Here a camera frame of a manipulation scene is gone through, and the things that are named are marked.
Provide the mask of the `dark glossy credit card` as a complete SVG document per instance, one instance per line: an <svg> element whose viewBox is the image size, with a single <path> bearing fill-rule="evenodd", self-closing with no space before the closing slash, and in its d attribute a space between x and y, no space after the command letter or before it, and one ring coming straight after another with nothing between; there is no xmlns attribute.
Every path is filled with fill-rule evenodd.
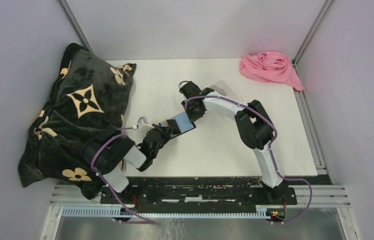
<svg viewBox="0 0 374 240"><path fill-rule="evenodd" d="M173 135L178 135L181 133L178 123L175 119L167 119L165 120L165 124L167 127L170 127L172 129Z"/></svg>

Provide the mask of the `black leather card holder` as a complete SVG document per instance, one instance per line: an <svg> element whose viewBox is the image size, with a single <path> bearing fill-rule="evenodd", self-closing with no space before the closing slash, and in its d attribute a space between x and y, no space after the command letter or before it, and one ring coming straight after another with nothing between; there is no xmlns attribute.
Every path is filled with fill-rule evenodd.
<svg viewBox="0 0 374 240"><path fill-rule="evenodd" d="M178 123L178 126L181 130L181 133L180 134L172 134L172 129L170 127L167 127L166 124L165 124L165 120L160 122L159 123L159 126L160 127L163 127L164 129L168 129L169 130L169 136L171 139L173 138L176 138L182 134L185 134L193 129L196 128L196 125L195 123L193 122L190 122L190 119L188 118L188 115L186 112L183 112L183 113L180 113L170 119L175 119Z"/></svg>

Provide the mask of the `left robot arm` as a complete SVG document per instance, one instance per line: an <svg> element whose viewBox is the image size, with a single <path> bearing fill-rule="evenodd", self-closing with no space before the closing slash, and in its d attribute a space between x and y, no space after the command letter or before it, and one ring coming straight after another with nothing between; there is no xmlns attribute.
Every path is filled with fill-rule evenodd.
<svg viewBox="0 0 374 240"><path fill-rule="evenodd" d="M91 169L113 189L113 197L127 203L132 197L129 180L119 167L125 161L143 172L157 157L160 149L171 139L174 128L152 124L140 144L115 127L109 127L92 137L81 149L81 156Z"/></svg>

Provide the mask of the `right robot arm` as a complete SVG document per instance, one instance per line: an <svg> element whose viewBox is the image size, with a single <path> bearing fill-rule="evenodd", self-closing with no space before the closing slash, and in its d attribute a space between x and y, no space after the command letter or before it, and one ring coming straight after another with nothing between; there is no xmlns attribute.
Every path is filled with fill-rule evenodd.
<svg viewBox="0 0 374 240"><path fill-rule="evenodd" d="M207 111L219 113L235 121L240 139L253 150L258 161L264 199L270 204L282 200L288 184L281 177L272 150L277 131L262 103L257 100L249 103L237 102L212 88L200 89L192 81L182 81L178 87L185 98L182 106L190 122L199 120Z"/></svg>

